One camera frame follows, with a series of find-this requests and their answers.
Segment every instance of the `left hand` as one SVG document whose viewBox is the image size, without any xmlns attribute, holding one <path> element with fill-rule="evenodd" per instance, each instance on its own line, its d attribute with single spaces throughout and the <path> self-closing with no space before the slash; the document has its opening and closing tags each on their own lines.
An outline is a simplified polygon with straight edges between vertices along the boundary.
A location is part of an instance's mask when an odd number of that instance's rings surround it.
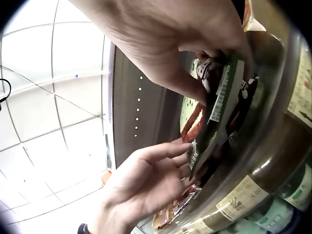
<svg viewBox="0 0 312 234">
<path fill-rule="evenodd" d="M 140 220 L 179 198 L 198 177 L 189 181 L 185 152 L 190 144 L 178 139 L 133 152 L 104 186 L 104 200 L 92 234 L 130 233 Z"/>
</svg>

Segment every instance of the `green label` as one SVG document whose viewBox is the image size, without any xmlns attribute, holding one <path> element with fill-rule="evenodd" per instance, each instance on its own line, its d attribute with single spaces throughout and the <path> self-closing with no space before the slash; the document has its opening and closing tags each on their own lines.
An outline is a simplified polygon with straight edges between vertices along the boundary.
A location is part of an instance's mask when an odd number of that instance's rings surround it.
<svg viewBox="0 0 312 234">
<path fill-rule="evenodd" d="M 227 230 L 221 231 L 220 234 L 233 233 L 233 231 L 229 232 Z M 241 219 L 240 221 L 238 221 L 234 226 L 234 230 L 236 231 L 235 234 L 266 234 L 267 233 L 267 230 L 245 219 Z"/>
<path fill-rule="evenodd" d="M 270 209 L 265 216 L 255 224 L 272 232 L 277 233 L 283 230 L 290 222 L 293 215 L 293 207 L 283 200 L 274 199 Z"/>
<path fill-rule="evenodd" d="M 305 165 L 305 175 L 297 188 L 297 190 L 285 198 L 285 201 L 292 204 L 301 211 L 305 211 L 311 203 L 311 188 L 312 188 L 312 170 L 307 164 Z"/>
</svg>

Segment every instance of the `black wristband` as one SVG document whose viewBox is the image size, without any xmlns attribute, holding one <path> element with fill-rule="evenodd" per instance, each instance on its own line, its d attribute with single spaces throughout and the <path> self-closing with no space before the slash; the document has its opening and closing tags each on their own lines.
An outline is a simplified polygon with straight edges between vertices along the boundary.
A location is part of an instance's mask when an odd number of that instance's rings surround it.
<svg viewBox="0 0 312 234">
<path fill-rule="evenodd" d="M 77 234 L 90 234 L 87 224 L 80 224 Z"/>
</svg>

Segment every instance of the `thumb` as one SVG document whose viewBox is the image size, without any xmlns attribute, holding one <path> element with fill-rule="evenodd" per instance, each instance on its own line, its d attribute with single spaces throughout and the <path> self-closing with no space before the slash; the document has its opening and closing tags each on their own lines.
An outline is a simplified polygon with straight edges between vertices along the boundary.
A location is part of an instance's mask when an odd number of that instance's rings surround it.
<svg viewBox="0 0 312 234">
<path fill-rule="evenodd" d="M 170 89 L 183 96 L 196 99 L 206 106 L 207 91 L 200 81 L 193 78 L 179 63 L 178 48 L 160 48 L 161 52 L 154 53 L 148 58 L 136 59 L 134 64 L 153 83 Z"/>
</svg>

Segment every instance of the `ceiling tile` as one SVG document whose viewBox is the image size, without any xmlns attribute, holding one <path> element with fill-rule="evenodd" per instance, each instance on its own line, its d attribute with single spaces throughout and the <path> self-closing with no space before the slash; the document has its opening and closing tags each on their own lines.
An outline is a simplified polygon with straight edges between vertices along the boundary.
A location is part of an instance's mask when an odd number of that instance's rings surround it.
<svg viewBox="0 0 312 234">
<path fill-rule="evenodd" d="M 103 42 L 104 34 L 94 24 L 56 24 L 52 50 L 53 76 L 101 71 Z"/>
<path fill-rule="evenodd" d="M 14 208 L 13 211 L 17 214 L 18 219 L 21 221 L 41 215 L 61 206 L 63 206 L 63 204 L 59 201 L 59 199 L 57 199 L 55 195 L 51 195 L 36 202 Z"/>
<path fill-rule="evenodd" d="M 0 173 L 0 200 L 9 208 L 25 205 L 28 201 L 18 193 L 17 188 Z"/>
<path fill-rule="evenodd" d="M 7 109 L 7 103 L 1 103 L 2 110 L 0 112 L 0 151 L 18 144 L 20 141 L 16 135 L 13 123 L 11 121 L 9 111 Z"/>
<path fill-rule="evenodd" d="M 53 92 L 52 85 L 43 88 Z M 35 87 L 12 95 L 7 101 L 22 142 L 60 128 L 54 95 L 46 90 Z"/>
<path fill-rule="evenodd" d="M 13 15 L 4 34 L 27 27 L 51 24 L 54 21 L 57 0 L 29 0 Z"/>
<path fill-rule="evenodd" d="M 2 42 L 2 65 L 36 83 L 51 79 L 51 38 L 52 26 L 31 28 L 5 36 Z M 12 90 L 32 84 L 6 68 L 3 68 L 3 78 L 10 81 Z"/>
<path fill-rule="evenodd" d="M 21 222 L 22 230 L 32 234 L 77 233 L 81 223 L 89 223 L 103 198 L 104 190 L 79 199 L 36 218 Z"/>
<path fill-rule="evenodd" d="M 68 0 L 60 0 L 57 6 L 55 23 L 60 22 L 91 22 L 80 10 Z"/>
<path fill-rule="evenodd" d="M 0 152 L 0 169 L 8 182 L 30 202 L 52 194 L 20 145 Z"/>
<path fill-rule="evenodd" d="M 61 125 L 69 126 L 101 115 L 101 76 L 75 78 L 55 83 Z"/>
<path fill-rule="evenodd" d="M 7 207 L 1 200 L 0 200 L 0 212 L 8 210 L 9 207 Z"/>
<path fill-rule="evenodd" d="M 0 170 L 16 185 L 35 178 L 35 170 L 21 145 L 0 152 Z"/>
<path fill-rule="evenodd" d="M 1 212 L 0 215 L 1 222 L 3 222 L 4 225 L 9 225 L 11 223 L 18 222 L 18 217 L 16 213 L 14 213 L 12 210 Z"/>
<path fill-rule="evenodd" d="M 77 159 L 77 167 L 89 175 L 106 170 L 106 143 L 102 120 L 94 118 L 64 128 L 69 152 Z"/>
<path fill-rule="evenodd" d="M 45 179 L 46 175 L 55 174 L 67 153 L 61 130 L 27 141 L 24 146 L 36 169 Z"/>
<path fill-rule="evenodd" d="M 101 187 L 101 176 L 96 175 L 90 179 L 80 182 L 79 184 L 58 192 L 56 195 L 64 204 L 68 204 L 98 190 Z"/>
<path fill-rule="evenodd" d="M 20 184 L 18 190 L 29 202 L 37 201 L 53 193 L 39 178 L 25 180 L 24 183 Z"/>
</svg>

